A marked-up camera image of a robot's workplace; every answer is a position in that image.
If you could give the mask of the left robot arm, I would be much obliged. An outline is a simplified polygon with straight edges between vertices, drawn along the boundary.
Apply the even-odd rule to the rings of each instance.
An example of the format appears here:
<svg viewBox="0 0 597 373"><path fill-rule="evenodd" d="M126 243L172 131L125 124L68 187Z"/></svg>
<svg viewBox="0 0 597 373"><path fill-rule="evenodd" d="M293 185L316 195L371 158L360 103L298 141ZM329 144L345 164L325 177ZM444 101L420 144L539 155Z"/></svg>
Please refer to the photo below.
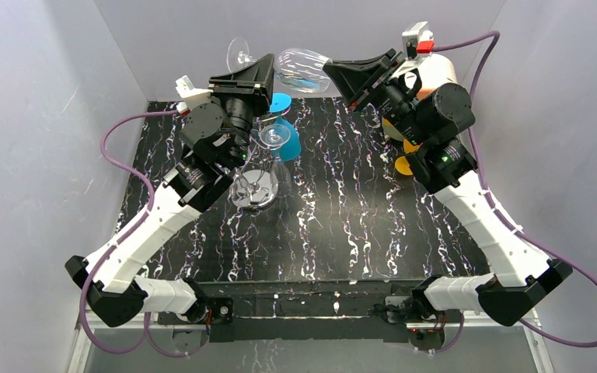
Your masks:
<svg viewBox="0 0 597 373"><path fill-rule="evenodd" d="M169 115L183 119L182 158L112 239L65 264L82 299L107 326L122 326L148 312L184 318L206 312L208 298L195 281L150 279L140 269L229 190L248 158L253 122L270 109L274 61L273 54L266 54L245 68L212 77L204 89L188 77L176 81L180 101Z"/></svg>

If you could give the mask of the blue plastic wine glass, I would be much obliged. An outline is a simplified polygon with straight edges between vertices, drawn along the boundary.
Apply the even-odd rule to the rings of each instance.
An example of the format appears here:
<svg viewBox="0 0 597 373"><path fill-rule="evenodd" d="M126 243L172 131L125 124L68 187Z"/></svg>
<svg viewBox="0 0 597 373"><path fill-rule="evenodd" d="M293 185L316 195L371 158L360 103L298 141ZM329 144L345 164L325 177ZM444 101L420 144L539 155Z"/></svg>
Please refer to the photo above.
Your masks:
<svg viewBox="0 0 597 373"><path fill-rule="evenodd" d="M302 151L297 130L285 119L291 104L292 98L289 95L274 93L269 108L269 124L260 132L260 140L282 162L298 158Z"/></svg>

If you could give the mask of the clear wine glass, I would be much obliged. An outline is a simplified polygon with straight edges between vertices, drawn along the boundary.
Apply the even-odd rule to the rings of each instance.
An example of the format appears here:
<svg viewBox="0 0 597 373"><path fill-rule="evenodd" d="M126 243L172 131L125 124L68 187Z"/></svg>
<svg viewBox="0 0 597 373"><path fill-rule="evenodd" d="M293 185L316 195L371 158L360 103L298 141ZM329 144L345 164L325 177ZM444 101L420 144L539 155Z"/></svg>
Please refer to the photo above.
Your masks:
<svg viewBox="0 0 597 373"><path fill-rule="evenodd" d="M235 206L249 210L256 208L257 204L253 201L253 196L258 189L259 175L258 170L252 169L235 177L229 188L229 199Z"/></svg>
<svg viewBox="0 0 597 373"><path fill-rule="evenodd" d="M248 67L259 58L250 53L249 44L242 37L235 37L226 53L230 72ZM292 47L275 57L275 78L286 88L303 93L323 93L331 83L323 71L330 58L315 51Z"/></svg>

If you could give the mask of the clear wine glass front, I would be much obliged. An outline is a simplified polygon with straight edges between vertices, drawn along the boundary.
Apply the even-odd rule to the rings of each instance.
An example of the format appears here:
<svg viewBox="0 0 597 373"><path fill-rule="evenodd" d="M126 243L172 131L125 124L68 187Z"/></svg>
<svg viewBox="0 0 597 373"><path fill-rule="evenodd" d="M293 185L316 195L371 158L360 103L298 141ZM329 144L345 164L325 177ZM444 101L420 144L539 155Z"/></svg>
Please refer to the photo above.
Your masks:
<svg viewBox="0 0 597 373"><path fill-rule="evenodd" d="M258 170L252 169L235 177L229 188L229 199L235 206L249 210L256 208L257 204L253 201L253 196L258 189L259 175Z"/></svg>

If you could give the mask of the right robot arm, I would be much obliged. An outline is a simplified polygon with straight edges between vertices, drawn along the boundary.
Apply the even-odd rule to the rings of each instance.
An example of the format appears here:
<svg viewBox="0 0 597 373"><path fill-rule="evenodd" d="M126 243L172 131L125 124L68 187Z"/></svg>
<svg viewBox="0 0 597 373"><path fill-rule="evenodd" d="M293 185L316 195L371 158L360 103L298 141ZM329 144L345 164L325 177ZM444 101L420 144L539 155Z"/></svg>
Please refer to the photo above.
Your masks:
<svg viewBox="0 0 597 373"><path fill-rule="evenodd" d="M454 309L484 312L512 326L572 269L520 239L488 205L477 162L458 139L475 121L467 90L446 82L418 98L421 80L406 84L405 61L403 53L389 50L367 60L329 60L323 71L349 109L373 106L416 146L407 156L414 178L456 216L489 264L485 275L429 277L413 289L411 308L424 316Z"/></svg>

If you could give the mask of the clear champagne flute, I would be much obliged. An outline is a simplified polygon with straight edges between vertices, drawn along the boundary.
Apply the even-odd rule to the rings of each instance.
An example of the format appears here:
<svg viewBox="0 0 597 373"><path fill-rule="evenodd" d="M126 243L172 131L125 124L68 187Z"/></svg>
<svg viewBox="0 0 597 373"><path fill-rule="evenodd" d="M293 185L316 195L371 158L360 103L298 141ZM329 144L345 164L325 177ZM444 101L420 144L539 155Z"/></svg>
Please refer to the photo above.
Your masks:
<svg viewBox="0 0 597 373"><path fill-rule="evenodd" d="M270 124L262 128L259 134L261 144L270 151L271 180L276 186L275 196L286 198L292 190L291 175L285 162L281 159L280 150L291 137L290 130L281 124Z"/></svg>

